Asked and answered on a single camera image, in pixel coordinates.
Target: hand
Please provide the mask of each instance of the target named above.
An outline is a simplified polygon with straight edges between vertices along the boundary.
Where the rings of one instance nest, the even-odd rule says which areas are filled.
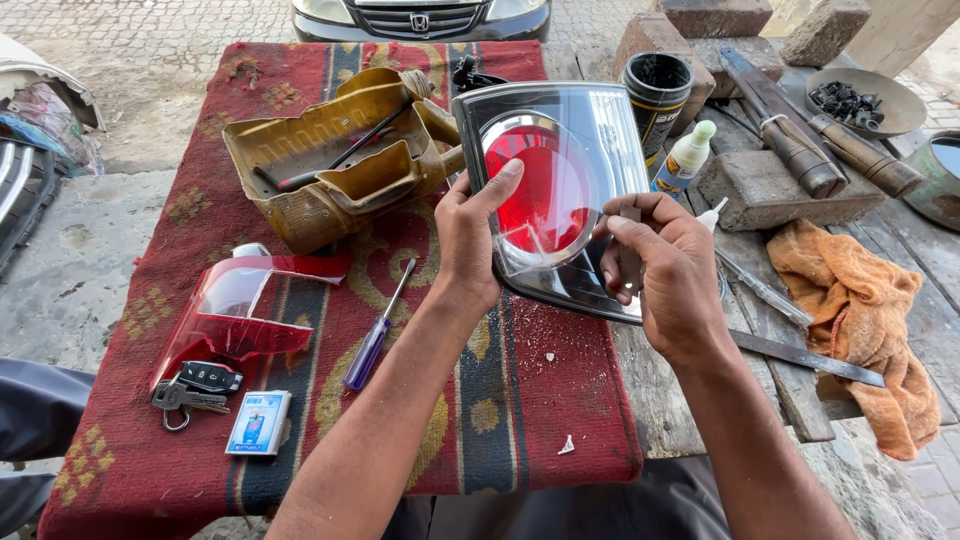
[[[621,203],[640,209],[641,223],[620,217]],[[621,304],[630,303],[623,283],[639,276],[620,275],[623,244],[646,263],[640,289],[643,331],[657,352],[672,362],[703,350],[709,340],[729,336],[717,289],[713,236],[703,224],[665,193],[617,197],[603,211],[606,215],[593,237],[613,235],[600,259],[607,289]]]
[[[440,237],[440,272],[435,286],[454,289],[465,302],[482,304],[483,312],[500,299],[500,283],[493,276],[493,240],[490,216],[516,191],[523,161],[510,160],[479,193],[469,197],[464,171],[434,211]]]

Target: red rug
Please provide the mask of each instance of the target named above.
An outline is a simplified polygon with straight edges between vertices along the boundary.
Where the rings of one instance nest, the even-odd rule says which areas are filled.
[[[226,515],[268,514],[352,402],[341,378],[396,288],[402,258],[420,264],[394,309],[396,340],[439,265],[439,194],[344,241],[340,286],[290,280],[277,320],[315,328],[305,351],[247,360],[244,387],[293,392],[276,459],[224,455],[234,414],[197,411],[177,433],[149,405],[147,380],[200,273],[245,242],[283,244],[244,197],[221,137],[234,120],[295,116],[371,66],[419,68],[447,107],[465,54],[512,81],[545,79],[536,42],[470,44],[236,43],[227,48],[147,253],[131,279],[89,405],[40,524],[45,539],[188,538]],[[576,450],[558,455],[566,437]],[[627,481],[640,470],[636,428],[607,323],[504,294],[481,321],[437,402],[408,484],[412,494],[509,492]]]

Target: orange towel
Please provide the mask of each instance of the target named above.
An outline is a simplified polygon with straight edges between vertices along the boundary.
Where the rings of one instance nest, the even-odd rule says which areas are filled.
[[[940,426],[937,396],[907,345],[903,320],[920,274],[806,220],[777,233],[767,253],[790,297],[815,317],[807,349],[883,374],[885,388],[841,380],[874,429],[876,445],[895,459],[917,457]]]

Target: broken plastic housing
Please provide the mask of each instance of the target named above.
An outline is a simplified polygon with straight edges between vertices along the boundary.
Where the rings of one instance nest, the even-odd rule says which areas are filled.
[[[509,83],[454,98],[470,184],[482,188],[507,161],[523,161],[516,192],[491,216],[493,266],[516,294],[638,324],[605,289],[608,238],[590,233],[604,203],[650,191],[623,85]]]
[[[306,345],[312,328],[288,325],[253,316],[264,287],[273,275],[339,284],[347,276],[350,257],[271,256],[259,244],[233,250],[200,275],[190,301],[167,345],[150,388],[171,379],[188,360],[227,356],[245,360],[256,355],[290,353]]]

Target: plastic shavings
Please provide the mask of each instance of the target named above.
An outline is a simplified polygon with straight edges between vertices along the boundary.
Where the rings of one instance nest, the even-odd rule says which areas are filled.
[[[573,452],[573,435],[566,436],[566,444],[564,444],[564,447],[557,452],[557,455],[566,454],[567,452]]]

